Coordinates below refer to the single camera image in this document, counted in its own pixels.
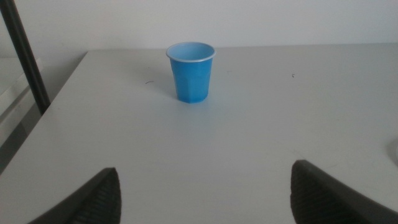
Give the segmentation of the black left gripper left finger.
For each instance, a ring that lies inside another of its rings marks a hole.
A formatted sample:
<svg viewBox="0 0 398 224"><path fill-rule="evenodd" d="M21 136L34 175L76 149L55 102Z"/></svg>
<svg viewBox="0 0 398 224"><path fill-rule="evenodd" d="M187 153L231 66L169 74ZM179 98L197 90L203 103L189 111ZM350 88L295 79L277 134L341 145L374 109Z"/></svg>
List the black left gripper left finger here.
<svg viewBox="0 0 398 224"><path fill-rule="evenodd" d="M56 206L31 221L36 224L119 224L121 188L114 167L105 168Z"/></svg>

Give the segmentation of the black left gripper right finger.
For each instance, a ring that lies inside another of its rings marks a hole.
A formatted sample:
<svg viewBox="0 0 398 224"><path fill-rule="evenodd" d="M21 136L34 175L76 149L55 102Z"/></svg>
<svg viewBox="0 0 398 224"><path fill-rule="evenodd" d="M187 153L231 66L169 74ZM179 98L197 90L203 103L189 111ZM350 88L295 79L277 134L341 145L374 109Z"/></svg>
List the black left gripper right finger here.
<svg viewBox="0 0 398 224"><path fill-rule="evenodd" d="M290 178L290 207L296 223L397 223L397 212L348 187L306 160Z"/></svg>

